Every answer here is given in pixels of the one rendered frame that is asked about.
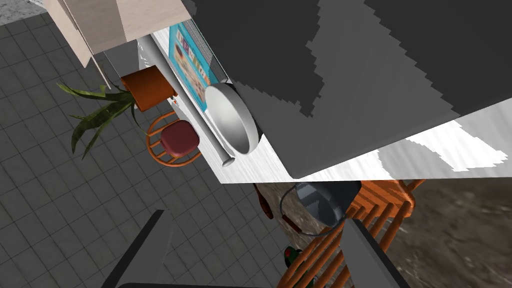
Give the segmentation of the grey round pan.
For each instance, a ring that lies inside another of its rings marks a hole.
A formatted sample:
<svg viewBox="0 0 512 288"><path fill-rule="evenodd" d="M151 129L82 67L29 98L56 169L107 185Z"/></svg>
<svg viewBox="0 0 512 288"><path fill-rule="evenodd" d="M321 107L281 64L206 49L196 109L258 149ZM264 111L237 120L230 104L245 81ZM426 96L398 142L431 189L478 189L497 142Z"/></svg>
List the grey round pan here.
<svg viewBox="0 0 512 288"><path fill-rule="evenodd" d="M213 83L205 89L207 112L224 144L241 155L251 154L261 140L260 129L234 86Z"/></svg>

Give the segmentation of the green plant in orange pot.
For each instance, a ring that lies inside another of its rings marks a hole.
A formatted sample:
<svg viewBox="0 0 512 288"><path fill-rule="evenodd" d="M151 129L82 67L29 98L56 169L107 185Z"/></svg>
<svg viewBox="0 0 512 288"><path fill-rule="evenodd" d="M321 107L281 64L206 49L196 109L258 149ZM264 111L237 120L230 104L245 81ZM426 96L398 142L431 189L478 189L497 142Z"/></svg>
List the green plant in orange pot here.
<svg viewBox="0 0 512 288"><path fill-rule="evenodd" d="M87 116L71 116L80 120L71 136L70 144L73 153L76 152L77 143L86 131L95 130L95 134L85 147L84 156L113 119L124 114L126 110L130 110L133 120L138 125L135 109L145 112L177 95L175 89L155 65L122 76L120 81L123 88L112 83L118 89L117 93L107 93L105 85L100 86L99 93L74 89L61 83L57 85L64 92L79 98L107 101L106 105Z"/></svg>

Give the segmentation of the wooden chair with red seat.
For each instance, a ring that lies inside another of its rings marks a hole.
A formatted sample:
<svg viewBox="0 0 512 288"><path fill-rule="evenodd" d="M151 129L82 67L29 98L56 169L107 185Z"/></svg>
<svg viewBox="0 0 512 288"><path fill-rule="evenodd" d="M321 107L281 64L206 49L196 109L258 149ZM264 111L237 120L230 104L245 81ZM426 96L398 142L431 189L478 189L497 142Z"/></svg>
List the wooden chair with red seat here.
<svg viewBox="0 0 512 288"><path fill-rule="evenodd" d="M157 117L149 125L145 137L145 145L149 155L156 162L166 167L183 167L194 162L202 155L200 151L197 151L189 159L178 161L198 150L200 144L200 138L196 130L188 121L177 118L155 129L159 122L175 114L176 112L173 110Z"/></svg>

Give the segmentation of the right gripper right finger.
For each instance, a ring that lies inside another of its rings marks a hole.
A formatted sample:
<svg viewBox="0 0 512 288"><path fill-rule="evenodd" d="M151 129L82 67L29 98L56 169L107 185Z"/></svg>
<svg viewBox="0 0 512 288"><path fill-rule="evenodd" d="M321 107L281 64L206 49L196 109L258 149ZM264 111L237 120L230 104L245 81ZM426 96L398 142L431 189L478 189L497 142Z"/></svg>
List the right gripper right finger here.
<svg viewBox="0 0 512 288"><path fill-rule="evenodd" d="M360 220L344 221L341 251L354 288L411 288Z"/></svg>

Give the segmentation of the teal picture poster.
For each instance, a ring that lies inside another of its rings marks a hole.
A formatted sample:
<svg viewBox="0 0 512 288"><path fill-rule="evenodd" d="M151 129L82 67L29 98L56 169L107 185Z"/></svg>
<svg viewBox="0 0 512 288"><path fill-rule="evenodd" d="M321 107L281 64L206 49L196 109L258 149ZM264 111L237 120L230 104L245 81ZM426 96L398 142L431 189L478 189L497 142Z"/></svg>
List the teal picture poster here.
<svg viewBox="0 0 512 288"><path fill-rule="evenodd" d="M169 27L169 59L179 79L204 112L207 109L205 90L219 80L183 22Z"/></svg>

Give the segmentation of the pale wooden cupboard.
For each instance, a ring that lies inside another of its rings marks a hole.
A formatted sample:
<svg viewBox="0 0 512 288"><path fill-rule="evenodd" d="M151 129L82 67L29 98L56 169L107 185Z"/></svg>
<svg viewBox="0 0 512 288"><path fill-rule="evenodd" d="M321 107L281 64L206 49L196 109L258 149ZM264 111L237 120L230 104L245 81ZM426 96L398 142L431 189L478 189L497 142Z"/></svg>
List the pale wooden cupboard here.
<svg viewBox="0 0 512 288"><path fill-rule="evenodd" d="M42 0L83 67L93 55L190 19L181 0Z"/></svg>

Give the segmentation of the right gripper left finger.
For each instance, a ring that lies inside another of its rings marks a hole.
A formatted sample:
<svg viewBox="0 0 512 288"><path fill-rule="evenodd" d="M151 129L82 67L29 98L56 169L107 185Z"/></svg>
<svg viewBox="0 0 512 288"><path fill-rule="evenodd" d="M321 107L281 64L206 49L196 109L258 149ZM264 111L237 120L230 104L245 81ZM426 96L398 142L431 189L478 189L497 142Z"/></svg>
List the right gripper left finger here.
<svg viewBox="0 0 512 288"><path fill-rule="evenodd" d="M156 210L117 262L101 288L161 288L161 268L167 256L173 217Z"/></svg>

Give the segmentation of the silver and grey appliance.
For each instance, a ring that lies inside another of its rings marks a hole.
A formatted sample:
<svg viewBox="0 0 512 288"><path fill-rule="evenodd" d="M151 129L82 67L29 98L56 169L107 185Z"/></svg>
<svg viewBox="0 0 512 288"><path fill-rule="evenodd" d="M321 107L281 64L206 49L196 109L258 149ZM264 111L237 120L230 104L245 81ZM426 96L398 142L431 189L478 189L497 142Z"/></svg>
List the silver and grey appliance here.
<svg viewBox="0 0 512 288"><path fill-rule="evenodd" d="M263 133L222 183L512 177L512 0L139 0Z"/></svg>

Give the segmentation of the orange wooden chair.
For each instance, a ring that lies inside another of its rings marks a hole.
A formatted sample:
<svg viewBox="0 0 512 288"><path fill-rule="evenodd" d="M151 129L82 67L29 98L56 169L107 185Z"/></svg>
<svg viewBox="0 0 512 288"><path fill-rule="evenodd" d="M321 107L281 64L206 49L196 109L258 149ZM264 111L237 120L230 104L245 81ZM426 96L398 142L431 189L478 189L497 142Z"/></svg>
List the orange wooden chair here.
<svg viewBox="0 0 512 288"><path fill-rule="evenodd" d="M404 218L411 215L416 204L412 191L422 181L415 179L409 184L396 179L361 182L362 188L349 206L346 219L360 220L374 239L391 219L378 244L386 252ZM329 233L321 237L298 234L282 220L278 203L274 215L291 232L291 247L301 249L302 253L286 269L277 288L344 288L347 280L351 280L340 245L346 219L337 228L326 227L301 205L295 190L284 199L282 210L305 233Z"/></svg>

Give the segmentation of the green and red small object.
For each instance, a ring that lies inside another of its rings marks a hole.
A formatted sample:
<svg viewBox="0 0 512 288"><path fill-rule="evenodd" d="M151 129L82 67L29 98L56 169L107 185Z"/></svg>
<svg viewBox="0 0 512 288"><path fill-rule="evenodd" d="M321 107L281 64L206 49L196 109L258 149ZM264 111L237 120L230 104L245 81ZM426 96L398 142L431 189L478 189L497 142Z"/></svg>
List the green and red small object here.
<svg viewBox="0 0 512 288"><path fill-rule="evenodd" d="M291 264L298 258L298 256L302 253L301 249L295 249L292 246L288 246L284 252L284 263L287 268L291 266Z"/></svg>

